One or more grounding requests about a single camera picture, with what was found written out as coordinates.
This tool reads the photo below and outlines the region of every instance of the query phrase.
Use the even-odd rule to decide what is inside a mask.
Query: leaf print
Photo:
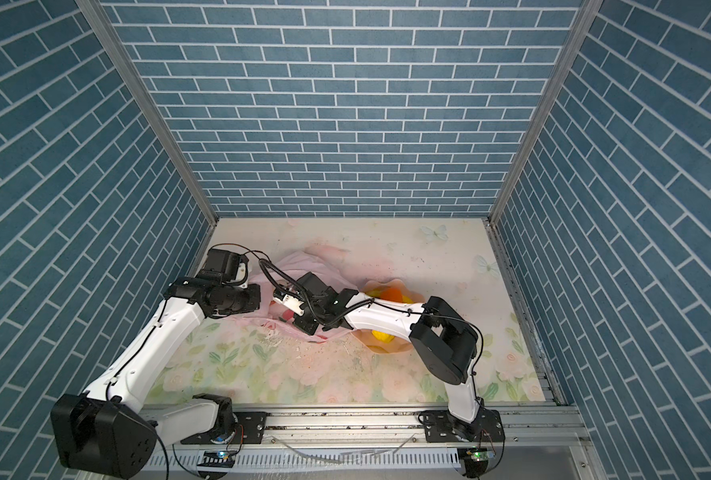
[[[499,384],[494,382],[486,388],[483,397],[485,400],[493,400],[497,392],[499,392]]]
[[[425,239],[429,242],[438,238],[440,240],[448,240],[449,235],[446,234],[446,225],[440,225],[438,228],[433,230],[429,226],[420,226],[419,230],[425,234]]]
[[[512,382],[506,382],[504,389],[507,391],[507,396],[509,396],[512,401],[518,401],[518,392]]]
[[[198,355],[201,353],[201,350],[207,348],[206,345],[198,345],[193,347],[192,349],[188,350],[188,355],[193,356],[193,355]]]
[[[228,363],[232,362],[237,356],[238,349],[235,349],[234,351],[230,352],[228,356],[225,357],[225,360],[222,361],[222,364],[227,365]]]
[[[255,397],[260,396],[260,393],[265,388],[264,375],[262,369],[255,366],[249,375],[249,390]]]
[[[148,396],[158,396],[164,393],[164,385],[159,383],[148,392]]]
[[[430,392],[430,390],[433,388],[433,382],[430,379],[429,373],[422,377],[422,380],[420,380],[419,382],[419,388],[422,389],[425,394]]]
[[[267,353],[265,353],[265,350],[263,350],[263,348],[262,348],[261,345],[256,345],[256,344],[253,345],[253,346],[252,346],[252,350],[254,350],[255,354],[256,354],[259,358],[261,358],[262,360],[264,360],[265,362],[267,362]]]
[[[516,352],[521,353],[523,355],[523,347],[521,346],[520,342],[513,340],[513,348]]]
[[[312,385],[308,385],[305,387],[305,389],[302,392],[297,392],[294,394],[295,398],[303,398],[306,396],[312,396],[313,394],[316,393],[315,388]]]
[[[239,369],[226,369],[221,366],[216,367],[216,377],[220,379],[222,383],[231,383],[240,372],[241,370]]]
[[[481,255],[476,255],[474,260],[475,269],[479,274],[489,274],[494,277],[499,276],[499,269],[497,268],[496,262],[489,264]]]

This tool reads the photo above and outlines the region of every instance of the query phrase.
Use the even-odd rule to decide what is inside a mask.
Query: mounting plate
[[[234,412],[234,415],[238,419],[238,426],[242,426],[244,428],[244,445],[256,445],[262,443],[262,438],[265,435],[265,420],[267,419],[267,413]],[[219,445],[212,443],[206,432],[189,436],[183,439],[180,443],[182,445]],[[230,443],[231,448],[237,446],[237,441]]]
[[[473,423],[465,423],[451,416],[448,410],[425,410],[421,412],[420,421],[425,430],[425,440],[428,443],[443,442],[504,442],[504,430],[500,414],[496,410],[479,408]]]

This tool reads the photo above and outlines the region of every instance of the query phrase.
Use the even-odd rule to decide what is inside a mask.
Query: pink plastic bag
[[[312,272],[316,274],[323,283],[331,286],[331,288],[338,292],[343,288],[358,290],[355,285],[340,275],[339,270],[317,256],[308,255],[304,252],[295,252],[282,260],[274,262],[274,264],[294,279],[298,279],[302,275]],[[230,319],[234,321],[247,321],[254,325],[265,326],[270,329],[278,330],[286,336],[302,340],[303,342],[325,342],[327,340],[340,338],[351,332],[343,327],[327,330],[325,332],[319,328],[315,335],[308,335],[293,326],[291,320],[288,323],[278,320],[281,316],[286,319],[291,319],[291,311],[283,305],[273,302],[274,287],[261,271],[249,277],[249,283],[257,283],[260,285],[260,295],[262,299],[260,301],[260,308],[254,312],[231,316]]]

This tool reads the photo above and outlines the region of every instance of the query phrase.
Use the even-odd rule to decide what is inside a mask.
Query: black cable
[[[156,434],[156,438],[158,438],[158,443],[161,444],[161,448],[164,450],[164,460],[166,460],[166,480],[169,480],[169,454],[167,453],[166,447],[164,446],[164,441],[161,440],[161,437],[159,437],[155,427],[153,428],[153,433]]]
[[[347,315],[348,313],[350,313],[350,312],[352,312],[352,311],[354,311],[354,310],[358,310],[358,309],[361,308],[362,306],[371,305],[371,304],[374,303],[374,302],[375,302],[375,299],[373,299],[373,298],[369,298],[369,299],[366,299],[366,300],[361,300],[360,302],[355,302],[355,303],[353,303],[351,306],[349,306],[349,307],[347,307],[346,309],[344,309],[339,315],[335,316],[332,320],[330,320],[330,321],[328,321],[328,322],[322,323],[322,325],[323,325],[323,326],[332,326],[332,325],[334,325],[335,323],[337,323],[338,321],[340,321],[340,320],[342,320],[343,318],[345,318],[345,315]]]
[[[243,285],[244,282],[246,282],[248,279],[249,279],[249,264],[246,264],[246,268],[244,268],[244,278],[242,278],[241,280],[236,280],[234,282],[227,282],[227,283],[225,283],[225,285],[227,285],[227,286]]]
[[[240,424],[240,425],[241,425],[241,442],[238,444],[238,452],[236,452],[236,455],[241,453],[241,448],[244,447],[244,424]]]
[[[177,462],[177,465],[180,466],[180,468],[182,468],[185,472],[189,473],[190,475],[193,475],[194,477],[201,478],[202,480],[204,479],[204,477],[202,477],[201,475],[198,475],[197,473],[192,472],[191,470],[185,468],[184,465],[182,465],[180,460],[177,458],[177,449],[174,447],[174,444],[171,444],[171,453],[172,453],[172,456],[174,456],[174,461]]]
[[[445,319],[451,319],[451,320],[460,320],[459,318],[457,318],[457,317],[455,317],[455,316],[437,315],[437,314],[435,314],[435,313],[425,313],[425,312],[412,312],[411,310],[401,310],[401,309],[394,308],[394,307],[389,306],[389,305],[385,305],[384,303],[380,303],[380,302],[374,302],[374,303],[375,303],[375,305],[379,305],[379,306],[385,307],[385,308],[388,309],[388,310],[393,310],[393,311],[395,311],[395,312],[406,313],[407,315],[420,315],[420,316],[421,316],[421,315],[427,315],[427,316],[432,316],[432,317],[435,317],[435,318],[445,318]],[[483,352],[484,352],[484,334],[483,334],[483,332],[481,331],[481,329],[479,329],[475,324],[473,324],[473,323],[471,323],[471,322],[469,322],[469,321],[467,321],[467,320],[464,320],[464,319],[461,320],[461,321],[467,323],[469,326],[472,326],[472,327],[476,330],[478,336],[481,338],[481,348],[478,349],[478,355],[477,355],[477,357],[476,357],[476,359],[475,359],[475,362],[473,362],[473,368],[471,369],[471,378],[472,378],[472,381],[473,381],[473,395],[475,396],[475,400],[476,400],[476,402],[478,402],[478,405],[479,405],[479,406],[483,406],[483,404],[482,404],[483,398],[481,398],[481,397],[478,396],[478,390],[476,389],[476,386],[475,386],[475,367],[476,367],[476,365],[478,364],[478,360],[481,359],[481,355],[482,355]]]
[[[305,289],[305,287],[300,285],[300,283],[297,282],[296,280],[294,280],[291,276],[289,276],[289,274],[287,274],[286,272],[281,270],[279,267],[275,266],[273,264],[273,262],[271,262],[270,260],[259,260],[259,263],[260,263],[260,269],[263,271],[263,274],[265,274],[265,276],[267,277],[267,280],[269,280],[270,283],[273,283],[273,285],[276,289],[280,290],[281,292],[285,293],[286,295],[293,296],[294,298],[296,298],[297,300],[300,300],[301,302],[304,302],[305,305],[310,310],[310,314],[312,315],[313,320],[315,320],[316,322],[318,322],[321,325],[327,324],[327,322],[321,320],[318,317],[318,315],[316,314],[316,310],[313,308],[312,302],[310,301],[310,296],[308,296],[308,293],[307,293],[307,290]],[[281,286],[280,283],[278,283],[276,281],[276,279],[273,278],[273,275],[270,274],[268,269],[271,269],[272,271],[276,272],[277,274],[279,274],[279,276],[281,276],[281,278],[283,278],[284,280],[289,282],[290,285],[293,285],[297,289],[297,292],[296,293],[292,292],[291,290]]]
[[[491,467],[491,470],[494,470],[496,467],[499,466],[500,463],[502,463],[502,457],[504,457],[504,436],[502,436],[502,448],[500,448],[500,455],[499,459],[497,460],[497,465]]]
[[[164,312],[166,311],[166,305],[167,305],[167,303],[169,303],[169,299],[164,300],[164,307],[161,309],[161,313],[158,315],[158,320],[156,320],[156,323],[160,323],[161,319],[164,318]],[[118,374],[121,373],[121,371],[122,371],[123,369],[125,369],[126,366],[129,365],[129,363],[131,363],[132,360],[134,360],[134,357],[136,357],[137,354],[138,354],[140,351],[142,351],[142,349],[145,347],[145,343],[148,342],[148,339],[150,338],[150,335],[152,335],[153,332],[155,332],[157,328],[158,328],[158,326],[153,325],[153,328],[150,329],[150,331],[148,332],[148,334],[145,336],[145,340],[142,341],[142,345],[140,345],[140,348],[138,348],[137,351],[134,352],[134,354],[133,354],[131,357],[129,357],[129,360],[127,360],[127,361],[120,367],[120,369],[116,370],[116,372],[115,372],[115,373],[113,374],[113,376],[111,377],[111,380],[112,380],[114,377],[118,377]],[[110,390],[111,390],[111,383],[110,383],[110,380],[108,380],[108,386],[105,388],[105,400],[107,400],[107,401],[109,401],[109,402],[111,401],[111,399],[110,399]]]
[[[212,245],[210,248],[214,248],[215,246],[222,246],[222,245],[232,245],[232,246],[238,246],[238,247],[240,247],[240,248],[243,248],[243,249],[246,250],[246,252],[244,252],[244,255],[246,255],[246,254],[252,254],[252,255],[254,255],[254,256],[256,257],[257,260],[260,260],[260,257],[259,257],[257,254],[262,254],[262,255],[265,256],[265,258],[266,258],[267,260],[270,260],[270,257],[268,256],[268,254],[266,254],[266,253],[263,252],[262,250],[251,250],[250,248],[248,248],[248,247],[246,247],[246,246],[244,246],[244,245],[238,245],[238,244],[216,244],[216,245]]]

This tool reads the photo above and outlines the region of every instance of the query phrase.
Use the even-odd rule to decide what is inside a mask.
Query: metal corner post
[[[201,266],[201,260],[204,258],[204,255],[206,255],[209,245],[211,245],[211,239],[212,235],[214,235],[215,228],[215,225],[209,225],[206,235],[204,235],[204,238],[201,240],[201,244],[198,246],[198,251],[196,252],[196,256],[193,258],[193,263],[190,264],[188,276],[196,276],[196,274],[198,274],[198,270]]]
[[[171,163],[177,168],[198,207],[207,217],[209,225],[215,226],[218,219],[216,211],[209,202],[204,190],[198,184],[198,180],[188,165],[188,160],[182,153],[171,130],[169,130],[166,121],[158,111],[153,97],[150,96],[148,87],[142,82],[139,72],[134,67],[129,53],[126,51],[113,25],[111,25],[110,18],[108,18],[102,5],[100,5],[99,0],[76,0],[76,3],[84,14],[86,21],[92,27],[92,31],[97,35],[97,39],[102,44],[121,79],[129,89],[134,101],[137,102],[142,114],[148,120],[156,137],[169,155]]]
[[[566,394],[563,392],[561,383],[558,381],[556,372],[553,370],[550,363],[550,358],[544,348],[542,338],[540,338],[539,331],[537,330],[537,324],[534,323],[533,317],[529,312],[526,299],[523,298],[523,292],[521,291],[521,287],[518,285],[518,280],[513,270],[513,264],[511,263],[507,255],[507,251],[504,248],[499,231],[497,231],[497,227],[492,225],[491,222],[485,222],[485,225],[486,233],[489,235],[491,249],[494,250],[505,289],[507,290],[507,294],[510,296],[515,316],[518,318],[518,323],[521,325],[523,338],[526,340],[526,347],[529,351],[529,356],[534,363],[534,368],[537,370],[537,373],[545,375],[547,383],[550,385],[553,392],[555,402],[558,405],[567,405],[568,402],[566,400]]]
[[[547,121],[547,116],[553,109],[553,104],[555,104],[558,94],[561,93],[563,82],[566,81],[566,77],[569,75],[574,59],[577,58],[577,53],[580,51],[582,42],[584,42],[585,36],[587,36],[587,32],[590,30],[591,24],[593,24],[593,20],[598,13],[601,3],[603,3],[603,0],[584,0],[577,13],[577,17],[574,19],[574,23],[569,31],[569,36],[566,39],[566,44],[561,49],[558,60],[555,62],[553,74],[547,81],[540,101],[534,109],[534,115],[529,124],[529,128],[526,130],[526,133],[523,134],[521,145],[518,146],[510,170],[508,170],[505,175],[500,193],[495,200],[494,206],[491,208],[489,221],[492,225],[496,225],[504,214],[504,207],[507,205],[507,201],[510,200],[511,195],[513,195],[513,190],[518,183],[518,178],[521,177],[521,172],[523,168],[526,167],[526,162],[529,159],[531,151],[534,149],[534,144],[537,143],[537,138],[542,132],[545,121]]]

